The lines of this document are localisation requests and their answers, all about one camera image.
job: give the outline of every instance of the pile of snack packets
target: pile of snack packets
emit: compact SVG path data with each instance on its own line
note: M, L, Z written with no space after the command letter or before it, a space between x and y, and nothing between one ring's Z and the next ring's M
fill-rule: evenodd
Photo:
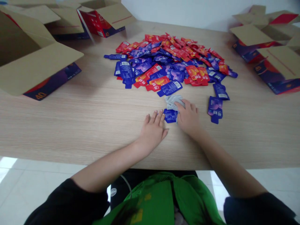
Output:
M145 34L144 40L132 44L122 42L116 52L104 57L119 60L114 75L123 81L125 88L145 86L147 91L158 91L162 97L180 90L182 83L192 86L215 83L216 97L210 98L208 114L214 123L222 118L222 100L230 99L221 81L226 76L237 78L238 74L213 49L166 33Z

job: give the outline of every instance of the green bag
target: green bag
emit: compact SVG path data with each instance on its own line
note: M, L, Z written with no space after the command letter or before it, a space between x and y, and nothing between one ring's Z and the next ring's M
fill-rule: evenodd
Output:
M184 219L189 225L225 224L221 219L215 200L196 176L181 178L169 172L154 174L132 190L125 200L108 215L94 221L93 225L108 225L122 213L135 210L127 221L130 225L174 225L173 192Z

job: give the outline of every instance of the black sleeve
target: black sleeve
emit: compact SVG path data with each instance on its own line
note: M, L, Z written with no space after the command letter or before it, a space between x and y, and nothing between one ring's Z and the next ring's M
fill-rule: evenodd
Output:
M253 198L228 197L224 203L224 217L227 224L292 224L295 213L271 193Z
M107 199L106 192L89 193L67 179L31 213L24 225L92 224L106 213Z

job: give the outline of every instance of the black pants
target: black pants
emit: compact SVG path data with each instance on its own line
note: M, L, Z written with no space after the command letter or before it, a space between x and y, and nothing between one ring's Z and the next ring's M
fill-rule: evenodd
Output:
M182 177L184 175L195 175L197 177L196 171L144 169L129 169L123 173L123 176L127 179L131 189L134 189L140 182L146 180L149 176L162 171L173 173L177 177ZM117 205L124 201L130 191L122 177L118 177L118 179L112 183L111 188L115 188L117 190L117 193L111 197L110 208L113 210Z

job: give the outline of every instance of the hand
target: hand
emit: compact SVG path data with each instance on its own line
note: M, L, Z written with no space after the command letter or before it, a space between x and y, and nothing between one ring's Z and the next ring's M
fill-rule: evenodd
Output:
M149 155L168 134L169 129L163 129L164 120L165 114L163 114L162 110L160 110L158 114L155 110L151 117L148 114L145 118L141 135L137 142L141 144L141 148L147 155Z
M194 134L199 132L201 127L198 108L186 99L182 99L182 101L185 104L185 108L180 103L175 102L179 111L177 116L178 125L185 133L193 137Z

